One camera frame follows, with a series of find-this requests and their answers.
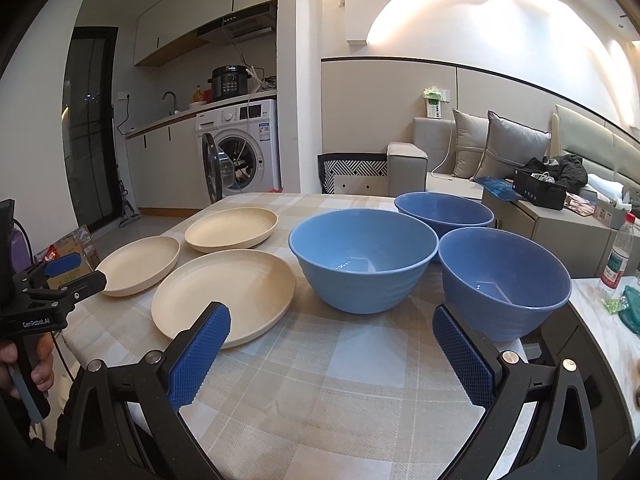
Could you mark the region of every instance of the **throw pillow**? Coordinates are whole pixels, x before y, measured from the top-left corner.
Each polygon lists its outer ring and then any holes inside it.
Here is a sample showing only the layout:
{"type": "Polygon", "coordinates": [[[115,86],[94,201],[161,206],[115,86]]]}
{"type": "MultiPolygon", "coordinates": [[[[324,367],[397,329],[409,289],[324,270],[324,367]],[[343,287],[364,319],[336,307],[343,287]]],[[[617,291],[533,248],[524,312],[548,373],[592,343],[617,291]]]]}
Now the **throw pillow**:
{"type": "Polygon", "coordinates": [[[489,133],[480,167],[474,178],[505,178],[532,158],[542,160],[551,142],[551,132],[541,132],[489,111],[489,133]]]}
{"type": "Polygon", "coordinates": [[[453,118],[456,120],[456,167],[453,176],[458,178],[471,178],[476,174],[482,153],[486,146],[486,136],[489,130],[489,121],[484,117],[462,113],[453,110],[453,118]]]}

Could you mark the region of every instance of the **metal screw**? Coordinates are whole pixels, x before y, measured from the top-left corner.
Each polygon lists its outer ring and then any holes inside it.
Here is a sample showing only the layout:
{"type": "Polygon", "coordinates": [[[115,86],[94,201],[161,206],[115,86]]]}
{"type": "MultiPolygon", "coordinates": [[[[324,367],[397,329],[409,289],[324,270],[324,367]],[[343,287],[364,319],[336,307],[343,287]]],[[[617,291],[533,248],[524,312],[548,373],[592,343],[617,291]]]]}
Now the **metal screw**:
{"type": "Polygon", "coordinates": [[[94,359],[88,364],[86,369],[90,372],[97,372],[100,368],[102,368],[102,361],[100,361],[100,359],[94,359]]]}
{"type": "Polygon", "coordinates": [[[152,350],[145,355],[145,361],[150,365],[156,364],[160,359],[162,359],[162,352],[159,350],[152,350]]]}
{"type": "Polygon", "coordinates": [[[565,359],[564,361],[562,361],[562,366],[565,370],[569,370],[570,372],[575,372],[575,369],[577,368],[577,366],[573,361],[571,361],[571,359],[565,359]]]}
{"type": "Polygon", "coordinates": [[[512,352],[511,350],[502,352],[502,358],[512,365],[516,364],[520,360],[520,356],[516,354],[516,352],[512,352]]]}

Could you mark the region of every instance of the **black storage box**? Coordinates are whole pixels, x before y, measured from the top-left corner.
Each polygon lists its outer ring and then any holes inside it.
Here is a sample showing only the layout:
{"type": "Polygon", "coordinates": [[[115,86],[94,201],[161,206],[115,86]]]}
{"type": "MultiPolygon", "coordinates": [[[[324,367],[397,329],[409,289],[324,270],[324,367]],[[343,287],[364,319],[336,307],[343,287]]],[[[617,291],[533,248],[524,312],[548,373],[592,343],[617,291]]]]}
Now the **black storage box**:
{"type": "Polygon", "coordinates": [[[533,205],[560,211],[566,199],[566,188],[533,178],[523,170],[515,170],[513,189],[533,205]]]}

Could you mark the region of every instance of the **bowl rim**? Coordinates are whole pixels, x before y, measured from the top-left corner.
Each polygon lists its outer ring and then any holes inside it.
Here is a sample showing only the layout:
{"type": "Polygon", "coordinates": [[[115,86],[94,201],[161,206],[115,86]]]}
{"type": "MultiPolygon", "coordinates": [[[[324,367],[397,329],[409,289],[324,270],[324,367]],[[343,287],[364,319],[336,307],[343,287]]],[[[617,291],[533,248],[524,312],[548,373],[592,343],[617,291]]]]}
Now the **bowl rim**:
{"type": "MultiPolygon", "coordinates": [[[[448,232],[447,234],[445,234],[440,240],[442,243],[442,240],[444,240],[444,238],[446,237],[450,237],[450,235],[453,236],[460,236],[460,231],[467,231],[469,229],[473,229],[473,230],[482,230],[482,232],[485,232],[488,228],[487,227],[463,227],[460,229],[455,229],[453,231],[448,232]]],[[[558,257],[553,254],[551,251],[549,251],[547,248],[544,248],[542,245],[540,245],[539,243],[534,242],[533,240],[529,240],[528,238],[525,238],[524,236],[520,236],[517,235],[516,233],[511,233],[509,231],[503,231],[501,229],[493,229],[494,232],[499,232],[499,233],[503,233],[505,234],[507,237],[515,237],[515,238],[522,238],[523,240],[526,240],[527,242],[530,242],[531,244],[535,244],[538,247],[540,247],[543,251],[547,252],[556,262],[558,262],[558,264],[560,265],[561,269],[564,269],[564,274],[567,276],[568,280],[569,280],[569,292],[567,293],[566,297],[564,298],[564,300],[559,301],[553,305],[547,305],[547,306],[527,306],[527,305],[519,305],[516,303],[507,303],[506,301],[503,300],[498,300],[497,298],[494,298],[493,296],[489,296],[488,294],[485,294],[484,292],[482,292],[481,290],[477,290],[475,288],[473,288],[471,285],[469,285],[467,282],[465,282],[464,280],[462,280],[452,269],[451,267],[449,267],[449,265],[447,265],[446,261],[442,259],[442,256],[440,254],[440,245],[438,245],[438,257],[440,259],[440,264],[442,266],[444,266],[454,277],[455,279],[460,282],[462,285],[464,285],[466,288],[468,288],[469,290],[472,290],[478,294],[481,294],[482,296],[484,296],[485,298],[488,298],[489,300],[495,301],[497,303],[503,304],[505,306],[510,306],[510,307],[515,307],[521,310],[532,310],[532,311],[536,311],[536,312],[545,312],[547,310],[555,310],[556,308],[563,306],[567,301],[569,301],[569,298],[571,297],[571,294],[574,290],[574,282],[571,279],[571,275],[569,274],[569,271],[566,270],[566,267],[564,266],[564,264],[558,259],[558,257]]]]}
{"type": "Polygon", "coordinates": [[[389,211],[387,209],[375,209],[375,208],[371,208],[371,207],[350,207],[350,208],[345,208],[345,209],[338,209],[338,210],[335,210],[335,211],[328,211],[326,213],[322,213],[322,214],[319,214],[319,215],[310,216],[309,218],[306,218],[305,220],[300,222],[298,225],[296,225],[291,230],[291,232],[289,233],[289,238],[287,239],[287,241],[289,243],[289,249],[296,256],[296,258],[308,263],[309,265],[313,265],[315,267],[319,267],[320,269],[334,270],[335,272],[341,272],[343,274],[357,274],[357,275],[360,275],[360,276],[373,276],[373,275],[379,276],[379,275],[384,275],[384,274],[395,274],[395,273],[398,273],[398,272],[403,272],[405,270],[417,269],[417,267],[421,267],[424,264],[428,264],[431,260],[433,260],[433,257],[438,253],[438,250],[440,249],[440,239],[439,239],[438,235],[436,234],[436,231],[434,231],[433,228],[431,228],[430,226],[428,226],[427,224],[425,224],[421,220],[418,220],[417,218],[414,218],[414,217],[409,216],[409,215],[403,215],[402,213],[399,213],[399,212],[396,212],[396,211],[389,211]],[[318,217],[321,217],[321,216],[339,214],[339,213],[342,213],[342,212],[345,212],[345,211],[377,211],[380,214],[402,215],[404,218],[407,218],[412,222],[418,222],[418,224],[420,224],[423,227],[426,227],[429,231],[431,231],[431,234],[433,234],[433,237],[434,237],[434,239],[436,241],[435,248],[434,248],[434,250],[431,252],[431,254],[429,256],[427,256],[426,258],[420,260],[419,262],[417,262],[415,264],[411,264],[410,266],[399,267],[398,269],[391,269],[391,270],[376,270],[374,272],[370,272],[368,270],[367,271],[361,271],[361,270],[335,269],[335,267],[329,267],[329,266],[317,264],[315,262],[312,262],[308,258],[305,258],[304,256],[302,256],[297,250],[295,250],[293,248],[293,246],[291,245],[291,237],[296,232],[296,230],[300,226],[305,224],[308,220],[311,220],[312,218],[318,218],[318,217]]]}
{"type": "Polygon", "coordinates": [[[485,206],[484,204],[480,203],[480,202],[476,202],[475,200],[470,200],[468,198],[465,198],[463,196],[458,196],[458,195],[450,195],[448,193],[436,193],[436,192],[432,192],[432,191],[412,191],[411,193],[404,193],[398,197],[396,197],[396,199],[394,200],[394,205],[398,208],[398,211],[408,215],[408,216],[412,216],[413,218],[417,218],[419,220],[422,220],[423,222],[433,222],[434,224],[437,225],[442,225],[442,226],[451,226],[451,227],[455,227],[455,228],[462,228],[462,227],[486,227],[489,224],[491,224],[492,222],[495,221],[495,214],[493,211],[491,211],[487,206],[485,206]],[[403,208],[402,206],[398,205],[398,200],[400,198],[402,198],[403,196],[408,196],[408,195],[424,195],[424,194],[434,194],[434,195],[442,195],[442,196],[449,196],[452,197],[453,200],[465,200],[466,202],[471,202],[473,204],[482,206],[483,208],[485,208],[489,213],[491,213],[491,219],[489,219],[487,222],[478,222],[476,224],[459,224],[456,222],[444,222],[442,220],[436,220],[434,218],[427,218],[426,216],[420,216],[418,214],[415,213],[411,213],[410,211],[407,211],[407,209],[403,208]]]}

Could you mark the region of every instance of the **bottle with red cap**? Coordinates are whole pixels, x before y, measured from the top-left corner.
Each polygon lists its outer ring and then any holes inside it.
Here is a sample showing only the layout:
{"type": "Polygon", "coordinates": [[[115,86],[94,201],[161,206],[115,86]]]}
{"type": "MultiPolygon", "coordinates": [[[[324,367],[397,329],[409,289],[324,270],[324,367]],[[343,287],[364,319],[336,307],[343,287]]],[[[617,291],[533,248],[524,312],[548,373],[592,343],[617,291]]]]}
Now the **bottle with red cap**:
{"type": "Polygon", "coordinates": [[[607,266],[600,277],[599,289],[607,296],[613,296],[616,288],[620,284],[620,278],[625,273],[626,264],[631,256],[631,249],[634,244],[634,224],[636,216],[632,213],[626,213],[625,224],[620,228],[613,242],[613,248],[609,255],[607,266]]]}

